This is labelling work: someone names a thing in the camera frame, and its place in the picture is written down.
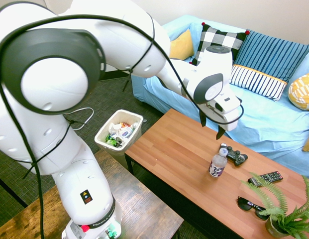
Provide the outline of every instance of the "black cable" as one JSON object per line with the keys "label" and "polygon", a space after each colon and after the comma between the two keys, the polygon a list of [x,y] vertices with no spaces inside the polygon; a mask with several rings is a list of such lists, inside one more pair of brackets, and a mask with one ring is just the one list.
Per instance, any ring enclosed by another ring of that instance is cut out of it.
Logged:
{"label": "black cable", "polygon": [[37,164],[40,160],[42,160],[44,157],[46,157],[48,154],[50,154],[52,151],[54,151],[65,139],[65,137],[67,136],[67,133],[69,131],[69,128],[70,126],[73,124],[73,123],[77,123],[77,121],[71,121],[71,123],[68,125],[67,129],[66,129],[66,132],[64,134],[64,136],[61,138],[61,140],[56,144],[55,147],[53,147],[50,151],[48,151],[47,153],[45,153],[43,156],[41,156],[39,159],[36,160],[36,163],[32,163],[31,164],[31,167],[29,168],[29,170],[25,173],[25,175],[23,176],[23,179],[26,178],[26,176],[30,173],[30,171],[34,168],[35,164]]}
{"label": "black cable", "polygon": [[128,85],[129,81],[131,80],[131,74],[133,73],[133,69],[140,63],[140,61],[142,61],[142,59],[146,56],[146,54],[148,54],[149,50],[151,49],[151,47],[153,46],[153,41],[155,39],[155,28],[154,28],[154,21],[153,18],[150,14],[148,14],[151,18],[152,21],[152,31],[153,31],[153,36],[151,42],[150,42],[150,46],[148,47],[148,49],[144,52],[143,56],[141,56],[141,58],[134,64],[134,66],[131,67],[131,69],[129,69],[129,76],[128,76],[128,80],[125,82],[124,87],[122,89],[122,92],[124,92],[126,86]]}
{"label": "black cable", "polygon": [[[185,93],[187,94],[187,96],[189,97],[189,99],[195,104],[195,106],[199,109],[200,112],[202,112],[205,116],[206,114],[200,109],[200,107],[194,102],[194,100],[192,99],[192,97],[190,96],[190,94],[188,93],[186,87],[184,86],[179,74],[177,73],[176,69],[174,68],[171,60],[169,59],[169,57],[167,56],[167,54],[164,52],[164,50],[161,48],[161,46],[154,40],[154,38],[150,37],[149,35],[146,34],[146,32],[144,32],[143,30],[141,30],[140,28],[136,27],[135,25],[118,19],[118,18],[114,18],[114,17],[109,17],[109,16],[100,16],[100,15],[89,15],[89,14],[78,14],[78,15],[66,15],[66,16],[56,16],[56,17],[52,17],[52,18],[48,18],[48,19],[44,19],[44,20],[39,20],[37,22],[32,22],[29,23],[27,25],[24,25],[16,30],[14,30],[13,32],[11,32],[10,34],[8,34],[0,43],[0,59],[2,58],[3,55],[3,50],[6,49],[6,46],[11,43],[16,37],[18,37],[19,35],[23,34],[24,32],[26,32],[27,30],[30,30],[32,28],[44,25],[44,24],[48,24],[48,23],[53,23],[53,22],[58,22],[58,21],[64,21],[64,20],[71,20],[71,19],[98,19],[98,20],[107,20],[107,21],[112,21],[112,22],[117,22],[120,24],[124,24],[134,30],[136,30],[137,32],[141,33],[146,39],[148,39],[151,42],[151,45],[155,45],[160,52],[162,53],[162,55],[166,58],[166,60],[169,62],[170,66],[172,67],[174,73],[176,74],[180,84],[182,85]],[[37,181],[38,181],[38,194],[39,194],[39,201],[40,201],[40,234],[41,234],[41,238],[44,239],[44,230],[43,230],[43,198],[42,198],[42,189],[41,189],[41,178],[40,178],[40,171],[36,162],[36,158],[31,150],[31,147],[27,141],[27,137],[21,127],[21,125],[19,124],[17,118],[15,117],[9,103],[8,100],[4,94],[2,85],[1,85],[1,60],[0,60],[0,95],[2,97],[2,100],[7,108],[7,111],[10,115],[10,117],[12,118],[12,120],[14,121],[22,139],[23,142],[25,144],[25,147],[32,159],[32,163],[33,163],[33,167],[35,168],[36,171],[36,175],[37,175]],[[231,122],[227,122],[227,123],[222,123],[222,122],[216,122],[213,119],[210,119],[208,116],[206,116],[209,120],[211,120],[212,122],[215,122],[217,124],[230,124],[232,122],[237,121],[239,118],[242,117],[243,115],[243,107],[242,105],[240,105],[242,108],[242,114],[236,119],[233,120]]]}

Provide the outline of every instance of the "black and white checkered pillow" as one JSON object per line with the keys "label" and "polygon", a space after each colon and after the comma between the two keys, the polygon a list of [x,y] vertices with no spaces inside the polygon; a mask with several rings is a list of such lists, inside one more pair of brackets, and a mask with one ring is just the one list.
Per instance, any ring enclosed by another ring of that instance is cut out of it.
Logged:
{"label": "black and white checkered pillow", "polygon": [[200,57],[203,56],[205,48],[209,46],[223,46],[230,49],[233,56],[233,61],[236,59],[238,50],[246,38],[247,32],[233,33],[217,30],[207,24],[202,23],[203,30],[198,51],[192,64],[198,65],[201,62]]}

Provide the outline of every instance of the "plastic bottle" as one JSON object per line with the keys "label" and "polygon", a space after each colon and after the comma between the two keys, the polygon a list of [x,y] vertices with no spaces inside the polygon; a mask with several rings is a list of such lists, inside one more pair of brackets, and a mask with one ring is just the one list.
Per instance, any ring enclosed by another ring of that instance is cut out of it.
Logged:
{"label": "plastic bottle", "polygon": [[123,128],[123,131],[120,133],[119,136],[122,138],[129,138],[133,133],[133,128],[131,126]]}
{"label": "plastic bottle", "polygon": [[208,170],[211,176],[217,178],[222,174],[227,164],[227,154],[226,148],[220,148],[218,154],[213,157]]}

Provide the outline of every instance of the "bottle label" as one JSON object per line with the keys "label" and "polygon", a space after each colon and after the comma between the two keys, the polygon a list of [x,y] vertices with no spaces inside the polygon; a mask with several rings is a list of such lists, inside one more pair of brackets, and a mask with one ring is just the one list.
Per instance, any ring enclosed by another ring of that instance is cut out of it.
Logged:
{"label": "bottle label", "polygon": [[224,171],[224,168],[225,167],[223,167],[223,168],[217,167],[211,162],[210,165],[209,165],[208,171],[209,171],[210,175],[212,175],[213,177],[219,177],[222,174],[222,172]]}

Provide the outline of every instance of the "bottle cap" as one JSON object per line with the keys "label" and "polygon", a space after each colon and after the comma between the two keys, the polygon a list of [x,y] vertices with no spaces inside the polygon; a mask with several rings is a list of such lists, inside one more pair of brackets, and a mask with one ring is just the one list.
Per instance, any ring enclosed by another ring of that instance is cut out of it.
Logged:
{"label": "bottle cap", "polygon": [[222,157],[226,157],[227,154],[228,154],[228,150],[227,150],[226,148],[220,148],[220,149],[219,149],[219,154],[220,154],[220,156],[222,156]]}

